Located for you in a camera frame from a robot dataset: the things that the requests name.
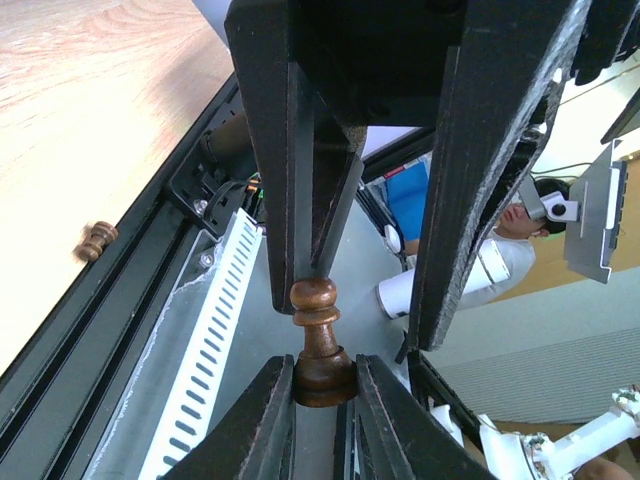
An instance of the white cylinder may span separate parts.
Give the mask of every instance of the white cylinder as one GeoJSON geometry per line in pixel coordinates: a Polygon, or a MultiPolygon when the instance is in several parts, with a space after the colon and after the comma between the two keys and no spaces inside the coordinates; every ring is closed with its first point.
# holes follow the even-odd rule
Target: white cylinder
{"type": "MultiPolygon", "coordinates": [[[[398,318],[409,314],[414,274],[414,269],[407,270],[378,284],[378,301],[389,317],[398,318]]],[[[498,250],[498,244],[488,238],[480,246],[462,294],[475,292],[508,278],[509,269],[498,250]]]]}

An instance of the cable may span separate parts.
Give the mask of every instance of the cable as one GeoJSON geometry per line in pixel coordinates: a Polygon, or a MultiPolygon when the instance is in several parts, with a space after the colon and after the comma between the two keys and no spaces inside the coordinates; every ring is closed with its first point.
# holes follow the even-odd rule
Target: cable
{"type": "Polygon", "coordinates": [[[203,218],[205,219],[211,218],[211,213],[213,212],[213,209],[216,207],[216,205],[218,205],[218,203],[222,201],[223,198],[225,198],[227,193],[229,193],[231,190],[235,190],[240,187],[262,188],[262,184],[258,182],[243,182],[241,180],[229,180],[228,182],[224,183],[213,195],[213,197],[211,198],[211,200],[207,204],[207,207],[204,210],[203,218]]]}
{"type": "Polygon", "coordinates": [[[566,165],[564,167],[559,167],[559,168],[552,168],[551,170],[545,170],[544,172],[534,172],[531,171],[531,175],[544,175],[546,173],[553,173],[553,172],[560,172],[562,170],[566,170],[568,168],[573,168],[573,167],[582,167],[585,165],[589,165],[591,166],[591,163],[589,162],[582,162],[582,163],[574,163],[573,165],[566,165]]]}
{"type": "Polygon", "coordinates": [[[542,180],[542,179],[545,179],[545,178],[571,178],[573,180],[577,180],[580,177],[576,177],[575,175],[558,175],[557,177],[547,177],[547,176],[545,176],[545,177],[536,177],[535,179],[536,180],[542,180]]]}

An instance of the black cable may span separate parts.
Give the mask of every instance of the black cable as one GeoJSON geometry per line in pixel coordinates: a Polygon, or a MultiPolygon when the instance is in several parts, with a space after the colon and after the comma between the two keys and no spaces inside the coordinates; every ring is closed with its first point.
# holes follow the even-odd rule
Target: black cable
{"type": "Polygon", "coordinates": [[[259,182],[245,182],[242,180],[229,180],[228,182],[223,183],[207,203],[207,208],[204,209],[203,218],[211,218],[211,213],[216,205],[218,205],[231,190],[235,190],[240,187],[262,188],[262,184],[259,182]]]}
{"type": "Polygon", "coordinates": [[[573,168],[573,167],[582,167],[584,165],[591,166],[591,163],[589,162],[574,163],[573,165],[567,165],[565,167],[559,167],[559,168],[552,168],[551,170],[545,170],[544,172],[534,172],[532,170],[531,175],[544,175],[546,173],[560,172],[561,170],[566,170],[568,168],[573,168]]]}

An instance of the chess piece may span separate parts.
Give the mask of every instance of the chess piece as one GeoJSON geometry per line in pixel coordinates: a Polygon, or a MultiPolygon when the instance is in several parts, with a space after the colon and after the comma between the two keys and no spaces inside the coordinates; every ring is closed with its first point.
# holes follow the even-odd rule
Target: chess piece
{"type": "Polygon", "coordinates": [[[335,284],[327,278],[311,278],[294,284],[291,303],[293,323],[304,327],[304,349],[293,373],[296,402],[307,407],[332,407],[358,393],[356,365],[338,345],[332,323],[340,318],[334,306],[335,284]]]}
{"type": "Polygon", "coordinates": [[[85,262],[95,262],[104,248],[118,238],[118,230],[107,222],[96,222],[89,238],[78,247],[77,254],[85,262]]]}

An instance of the white wall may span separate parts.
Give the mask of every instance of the white wall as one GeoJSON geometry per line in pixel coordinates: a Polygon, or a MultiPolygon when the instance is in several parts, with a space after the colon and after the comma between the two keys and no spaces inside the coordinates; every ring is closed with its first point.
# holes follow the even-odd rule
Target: white wall
{"type": "Polygon", "coordinates": [[[456,314],[428,358],[478,413],[574,422],[640,382],[640,268],[456,314]]]}
{"type": "MultiPolygon", "coordinates": [[[[562,97],[547,148],[534,171],[550,170],[581,162],[592,162],[604,150],[600,139],[640,87],[640,53],[602,72],[592,83],[568,84],[562,97]]],[[[623,137],[618,155],[640,150],[640,132],[623,137]]],[[[553,175],[580,175],[586,167],[553,175]]]]}

